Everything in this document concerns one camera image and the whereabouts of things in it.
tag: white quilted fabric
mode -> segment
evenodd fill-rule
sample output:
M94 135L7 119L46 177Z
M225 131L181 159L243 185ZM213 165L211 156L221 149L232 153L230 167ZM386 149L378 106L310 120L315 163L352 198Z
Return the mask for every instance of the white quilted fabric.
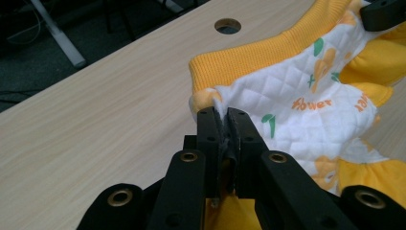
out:
M291 154L324 189L336 192L336 162L351 160L353 139L373 123L376 107L362 91L339 82L339 73L378 33L338 24L301 54L217 86L224 117L228 107L247 112L271 150ZM374 161L383 160L379 154Z

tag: black metal bracket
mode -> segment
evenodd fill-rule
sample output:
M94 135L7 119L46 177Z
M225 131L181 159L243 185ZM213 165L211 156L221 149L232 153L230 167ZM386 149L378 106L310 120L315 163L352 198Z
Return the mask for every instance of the black metal bracket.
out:
M376 0L361 8L366 31L384 31L406 21L406 0Z
M229 161L230 176L222 163ZM247 113L212 108L197 114L197 135L185 136L165 178L142 190L114 185L87 210L79 230L204 229L206 198L221 200L222 182L256 201L262 229L404 229L406 210L365 186L341 197L318 187L287 153L269 150Z

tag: yellow ribbed trim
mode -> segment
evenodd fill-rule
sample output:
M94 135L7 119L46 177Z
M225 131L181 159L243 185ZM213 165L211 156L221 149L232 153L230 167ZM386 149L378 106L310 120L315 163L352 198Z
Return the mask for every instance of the yellow ribbed trim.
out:
M299 54L329 32L343 16L350 0L316 0L289 30L251 44L202 54L190 62L193 93L236 79Z

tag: gray floor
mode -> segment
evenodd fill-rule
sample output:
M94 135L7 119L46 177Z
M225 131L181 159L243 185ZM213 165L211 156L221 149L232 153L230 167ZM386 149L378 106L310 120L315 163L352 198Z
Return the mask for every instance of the gray floor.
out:
M72 1L57 1L52 8L47 6L47 9L52 10L51 16L88 64L108 56L131 42L117 11L110 14L113 33L106 32L102 0L81 0L76 5L72 4ZM161 8L154 0L130 1L134 2L125 7L125 12L137 38L176 17L172 11ZM66 2L70 2L74 8L69 9L69 6L64 5ZM173 0L173 2L181 8L192 6L192 0ZM26 11L21 15L17 14L11 18L23 19L12 24L16 27L15 30L6 30L9 34L3 34L0 42L0 112L69 78L78 71L57 46L43 22L40 23L40 30L33 27L23 34L13 36L24 28L38 25L32 11Z

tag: wooden tabletop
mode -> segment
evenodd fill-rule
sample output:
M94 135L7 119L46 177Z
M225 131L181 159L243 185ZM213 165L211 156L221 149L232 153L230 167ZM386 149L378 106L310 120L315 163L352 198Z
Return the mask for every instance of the wooden tabletop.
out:
M311 4L212 0L0 113L0 228L76 229L107 187L162 178L184 135L195 134L191 58L277 35ZM221 18L241 31L220 34ZM385 126L366 135L403 160L405 88L382 107Z

